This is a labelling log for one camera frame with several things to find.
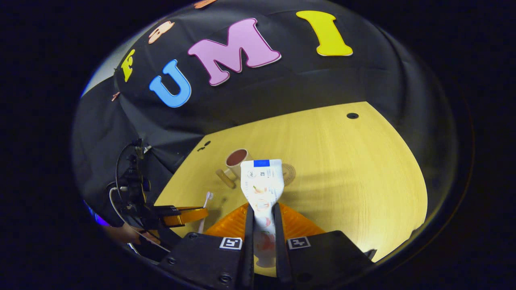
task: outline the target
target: black fabric backdrop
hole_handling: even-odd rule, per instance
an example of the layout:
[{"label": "black fabric backdrop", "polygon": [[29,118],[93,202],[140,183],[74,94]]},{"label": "black fabric backdrop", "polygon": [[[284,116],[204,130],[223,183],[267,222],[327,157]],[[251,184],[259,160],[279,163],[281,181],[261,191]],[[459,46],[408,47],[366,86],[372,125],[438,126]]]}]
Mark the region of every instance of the black fabric backdrop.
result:
[{"label": "black fabric backdrop", "polygon": [[[318,55],[313,29],[295,15],[300,10],[334,15],[335,25],[353,48],[353,55]],[[205,38],[226,44],[228,27],[244,18],[257,19],[260,34],[282,58],[260,68],[244,65],[241,73],[230,71],[228,81],[212,87],[202,63],[187,51]],[[148,34],[167,20],[175,22],[173,28],[148,44]],[[113,181],[121,148],[133,139],[141,137],[153,146],[151,160],[147,161],[153,173],[145,174],[154,181],[155,199],[205,134],[291,112],[358,101],[368,101],[375,107],[411,149],[427,186],[427,216],[450,190],[457,170],[458,140],[449,103],[437,79],[391,35],[342,6],[299,0],[224,0],[203,10],[187,6],[164,17],[127,51],[131,49],[136,53],[128,82],[118,66],[113,79],[82,97],[73,127],[78,186],[88,204],[106,220],[118,218],[106,206],[104,187]],[[150,81],[161,75],[163,66],[172,59],[178,61],[178,68],[192,86],[190,99],[179,108],[166,106],[149,90]],[[168,76],[162,82],[172,92],[179,89]],[[111,95],[117,91],[121,95],[111,102]]]}]

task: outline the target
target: mug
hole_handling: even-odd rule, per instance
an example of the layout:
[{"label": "mug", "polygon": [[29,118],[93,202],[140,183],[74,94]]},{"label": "mug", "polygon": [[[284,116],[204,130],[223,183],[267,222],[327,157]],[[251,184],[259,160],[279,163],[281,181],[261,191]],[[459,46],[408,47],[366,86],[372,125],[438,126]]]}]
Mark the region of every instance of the mug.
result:
[{"label": "mug", "polygon": [[[247,160],[253,160],[251,155],[249,155],[249,152],[244,148],[237,149],[229,154],[228,158],[226,158],[225,165],[227,169],[224,171],[222,169],[217,169],[215,174],[217,174],[217,176],[220,177],[227,186],[235,188],[235,180],[240,179],[240,164]],[[230,172],[236,176],[234,180],[228,177]]]}]

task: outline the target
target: foam letter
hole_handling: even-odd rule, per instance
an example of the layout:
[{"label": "foam letter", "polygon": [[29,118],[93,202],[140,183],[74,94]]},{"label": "foam letter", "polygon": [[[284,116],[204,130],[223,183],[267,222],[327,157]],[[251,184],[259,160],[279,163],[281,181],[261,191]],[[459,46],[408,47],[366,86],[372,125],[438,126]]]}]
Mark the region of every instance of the foam letter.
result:
[{"label": "foam letter", "polygon": [[132,55],[134,54],[136,50],[131,50],[129,52],[129,54],[125,57],[124,59],[124,62],[120,65],[120,67],[122,68],[123,72],[124,72],[124,76],[125,76],[125,82],[127,83],[127,80],[129,79],[129,77],[131,76],[132,72],[133,72],[133,69],[130,68],[130,66],[133,65],[133,57]]},{"label": "foam letter", "polygon": [[215,62],[234,72],[242,71],[240,50],[246,53],[246,65],[250,68],[268,65],[281,58],[281,54],[273,51],[260,35],[256,22],[255,18],[247,18],[231,25],[228,29],[228,45],[203,39],[190,47],[188,54],[197,56],[204,65],[211,77],[210,85],[218,86],[230,77],[229,72],[221,70]]},{"label": "foam letter", "polygon": [[190,83],[183,73],[177,67],[178,61],[173,59],[165,65],[163,73],[170,75],[175,83],[179,86],[179,93],[173,95],[161,82],[161,77],[157,76],[152,79],[149,89],[158,95],[158,97],[169,107],[177,108],[182,106],[190,98],[192,89]]},{"label": "foam letter", "polygon": [[158,26],[151,34],[149,34],[149,44],[154,43],[163,33],[167,32],[174,26],[175,22],[167,21]]},{"label": "foam letter", "polygon": [[320,11],[299,11],[297,17],[307,20],[319,39],[317,53],[323,56],[348,56],[353,50],[344,43],[333,23],[335,16]]},{"label": "foam letter", "polygon": [[216,0],[203,0],[203,1],[199,1],[197,3],[194,3],[193,6],[196,8],[196,9],[201,9],[203,7],[205,7],[206,5],[209,5],[213,2],[215,2]]}]

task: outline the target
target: wooden table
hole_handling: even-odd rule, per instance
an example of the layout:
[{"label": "wooden table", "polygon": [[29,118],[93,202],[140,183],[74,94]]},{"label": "wooden table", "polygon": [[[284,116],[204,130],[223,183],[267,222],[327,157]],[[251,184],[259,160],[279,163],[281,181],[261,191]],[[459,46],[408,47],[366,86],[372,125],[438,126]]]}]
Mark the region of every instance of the wooden table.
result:
[{"label": "wooden table", "polygon": [[[349,113],[359,115],[356,119]],[[204,150],[197,151],[206,142]],[[264,119],[206,135],[187,156],[155,205],[208,204],[205,229],[246,202],[239,181],[228,188],[215,170],[246,148],[255,159],[282,159],[296,170],[280,202],[325,231],[341,230],[362,251],[378,249],[373,262],[407,240],[425,220],[425,181],[412,152],[367,102],[321,107]],[[173,230],[197,231],[199,222]],[[275,268],[255,266],[275,276]]]}]

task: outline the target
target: toothbrush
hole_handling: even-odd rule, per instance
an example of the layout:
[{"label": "toothbrush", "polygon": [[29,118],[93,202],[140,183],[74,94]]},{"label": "toothbrush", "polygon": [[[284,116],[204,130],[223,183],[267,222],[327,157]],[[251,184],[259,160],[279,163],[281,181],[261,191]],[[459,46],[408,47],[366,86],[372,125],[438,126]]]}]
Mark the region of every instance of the toothbrush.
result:
[{"label": "toothbrush", "polygon": [[[204,201],[203,207],[206,207],[208,205],[208,200],[212,200],[212,199],[213,199],[213,193],[208,191],[208,193],[206,193],[206,201]],[[206,218],[203,218],[201,220],[201,223],[199,224],[199,230],[197,232],[200,234],[202,234],[202,232],[204,231],[204,220],[205,219]]]}]

